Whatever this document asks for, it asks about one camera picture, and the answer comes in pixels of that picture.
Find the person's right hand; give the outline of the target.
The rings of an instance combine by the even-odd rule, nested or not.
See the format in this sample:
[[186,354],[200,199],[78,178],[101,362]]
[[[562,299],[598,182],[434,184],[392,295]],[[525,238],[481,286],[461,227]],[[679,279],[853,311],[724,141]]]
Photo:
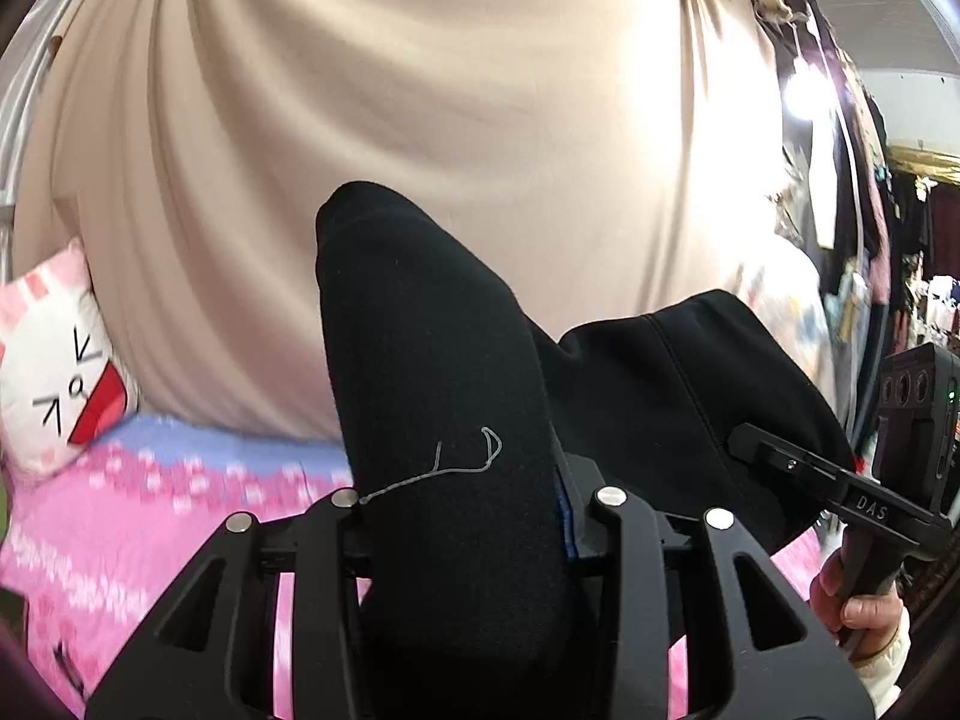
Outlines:
[[809,605],[832,634],[838,634],[841,629],[859,632],[859,644],[854,647],[850,658],[866,661],[895,639],[905,606],[895,589],[883,595],[843,598],[844,580],[843,557],[841,551],[836,550],[823,562],[822,569],[811,582]]

